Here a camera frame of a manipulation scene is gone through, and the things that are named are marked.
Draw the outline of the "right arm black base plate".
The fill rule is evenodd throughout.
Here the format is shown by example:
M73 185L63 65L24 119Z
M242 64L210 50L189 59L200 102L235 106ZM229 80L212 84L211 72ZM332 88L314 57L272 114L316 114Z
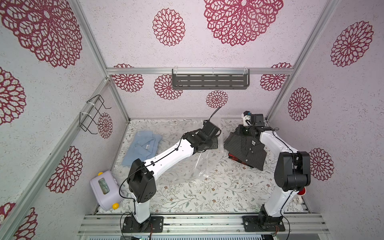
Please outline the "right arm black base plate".
M285 232L283 217L242 216L245 232Z

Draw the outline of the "red black plaid shirt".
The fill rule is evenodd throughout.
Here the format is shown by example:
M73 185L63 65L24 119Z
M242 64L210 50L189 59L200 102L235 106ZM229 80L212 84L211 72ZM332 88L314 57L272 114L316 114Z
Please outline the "red black plaid shirt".
M234 155L232 155L230 153L228 154L228 157L229 157L229 159L231 159L231 160L233 160L235 162L238 162L238 163L240 163L242 165L248 166L250 168L254 168L254 166L250 165L248 162L241 161L240 159L238 159L237 157L235 157Z

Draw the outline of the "clear plastic vacuum bag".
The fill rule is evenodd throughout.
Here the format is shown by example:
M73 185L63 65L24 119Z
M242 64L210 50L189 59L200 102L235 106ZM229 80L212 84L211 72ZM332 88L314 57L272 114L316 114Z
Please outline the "clear plastic vacuum bag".
M143 172L154 173L157 186L204 180L213 174L214 164L224 157L224 140L238 119L210 120L219 128L212 137L203 137L208 125L202 119L132 120L128 124L113 174L121 183L132 175L132 162L144 162Z

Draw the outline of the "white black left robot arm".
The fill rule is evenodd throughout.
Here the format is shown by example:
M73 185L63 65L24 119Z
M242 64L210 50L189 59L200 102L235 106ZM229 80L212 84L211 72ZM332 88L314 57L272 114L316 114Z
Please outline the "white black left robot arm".
M201 129L186 132L171 148L159 155L141 161L135 160L125 183L134 199L133 218L142 224L150 218L150 199L157 191L156 181L168 169L180 161L207 150L218 148L218 137L222 130L209 120L203 121Z

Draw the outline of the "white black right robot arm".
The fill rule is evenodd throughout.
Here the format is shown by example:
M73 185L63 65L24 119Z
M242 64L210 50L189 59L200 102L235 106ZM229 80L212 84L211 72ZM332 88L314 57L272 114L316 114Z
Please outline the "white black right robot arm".
M258 225L261 228L278 226L283 222L283 213L289 201L311 183L310 156L282 140L276 133L277 129L267 127L262 114L245 111L242 119L247 133L278 158L274 173L276 186L258 215Z

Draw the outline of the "light blue shirt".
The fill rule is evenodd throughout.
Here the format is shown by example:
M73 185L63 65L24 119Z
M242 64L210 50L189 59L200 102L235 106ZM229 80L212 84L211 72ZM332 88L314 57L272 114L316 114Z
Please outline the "light blue shirt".
M137 131L123 158L122 165L130 167L137 159L145 161L153 158L157 153L162 138L162 135L155 134L153 131Z

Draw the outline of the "dark grey shirt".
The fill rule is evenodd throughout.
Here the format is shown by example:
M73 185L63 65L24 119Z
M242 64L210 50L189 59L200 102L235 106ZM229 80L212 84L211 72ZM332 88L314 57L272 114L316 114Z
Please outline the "dark grey shirt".
M224 141L224 149L240 163L263 171L267 152L261 133L259 127L238 125Z

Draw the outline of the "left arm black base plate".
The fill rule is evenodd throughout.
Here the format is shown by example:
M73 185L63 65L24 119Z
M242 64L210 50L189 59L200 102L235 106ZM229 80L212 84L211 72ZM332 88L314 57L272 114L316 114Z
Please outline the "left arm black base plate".
M143 223L138 223L134 217L125 217L122 233L162 233L164 217L150 216Z

